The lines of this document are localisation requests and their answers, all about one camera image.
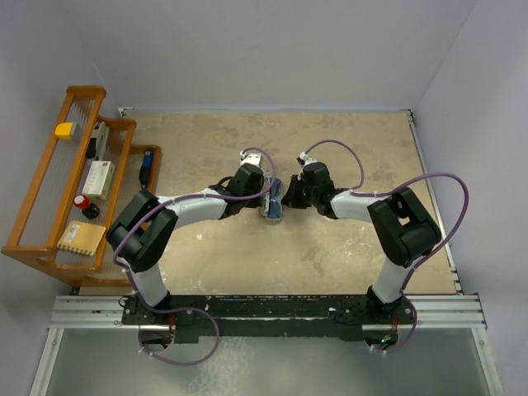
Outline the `white printed glasses case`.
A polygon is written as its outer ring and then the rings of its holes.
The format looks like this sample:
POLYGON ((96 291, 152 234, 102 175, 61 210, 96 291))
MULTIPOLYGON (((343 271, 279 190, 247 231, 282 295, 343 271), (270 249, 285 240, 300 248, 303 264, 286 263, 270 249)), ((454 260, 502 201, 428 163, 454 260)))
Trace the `white printed glasses case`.
POLYGON ((261 216, 267 221, 279 222, 283 216, 281 204, 281 199, 283 196, 282 180, 276 178, 275 181, 271 183, 271 173, 264 172, 263 186, 265 188, 269 187, 269 191, 261 197, 261 216))

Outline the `blue sunglasses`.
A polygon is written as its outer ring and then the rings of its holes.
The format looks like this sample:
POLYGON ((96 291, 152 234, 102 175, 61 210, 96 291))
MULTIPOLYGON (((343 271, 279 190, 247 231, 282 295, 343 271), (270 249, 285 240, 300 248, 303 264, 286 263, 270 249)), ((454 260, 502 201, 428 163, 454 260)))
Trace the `blue sunglasses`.
POLYGON ((276 178, 269 190, 269 202, 266 218, 270 221, 280 221, 282 219, 282 181, 276 178))

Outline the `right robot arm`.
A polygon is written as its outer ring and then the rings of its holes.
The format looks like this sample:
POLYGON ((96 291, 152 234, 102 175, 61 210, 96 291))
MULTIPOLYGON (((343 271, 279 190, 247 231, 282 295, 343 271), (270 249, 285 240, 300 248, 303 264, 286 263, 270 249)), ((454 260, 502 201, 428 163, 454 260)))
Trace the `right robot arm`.
POLYGON ((301 171, 291 178, 282 205, 292 209, 313 206, 328 219, 354 219, 374 226, 385 259, 367 290, 366 310, 373 321, 387 322, 403 299, 403 284, 413 265, 441 241, 436 221, 407 187, 387 195, 359 194, 336 188, 324 163, 312 158, 298 162, 301 171))

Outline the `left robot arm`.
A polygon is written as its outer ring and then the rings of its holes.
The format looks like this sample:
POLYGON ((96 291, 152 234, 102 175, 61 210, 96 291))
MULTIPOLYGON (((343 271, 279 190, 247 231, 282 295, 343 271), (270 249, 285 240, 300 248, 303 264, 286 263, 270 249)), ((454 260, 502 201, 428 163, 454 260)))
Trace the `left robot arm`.
POLYGON ((140 300, 141 314, 161 323, 170 312, 170 292, 159 261, 172 232, 184 226, 237 215, 241 209, 260 205, 264 172, 251 163, 239 166, 228 184, 211 185, 194 194, 162 198, 140 192, 125 207, 106 234, 113 262, 125 274, 140 300))

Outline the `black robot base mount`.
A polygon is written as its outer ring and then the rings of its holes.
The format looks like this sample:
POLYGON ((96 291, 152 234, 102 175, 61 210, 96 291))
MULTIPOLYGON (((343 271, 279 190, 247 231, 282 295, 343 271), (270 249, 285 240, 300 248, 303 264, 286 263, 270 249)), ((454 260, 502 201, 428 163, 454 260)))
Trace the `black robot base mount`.
POLYGON ((382 304, 364 295, 170 295, 151 310, 136 296, 120 301, 122 322, 147 330, 165 328, 175 343, 201 337, 330 337, 386 344, 398 327, 417 321, 405 297, 382 304))

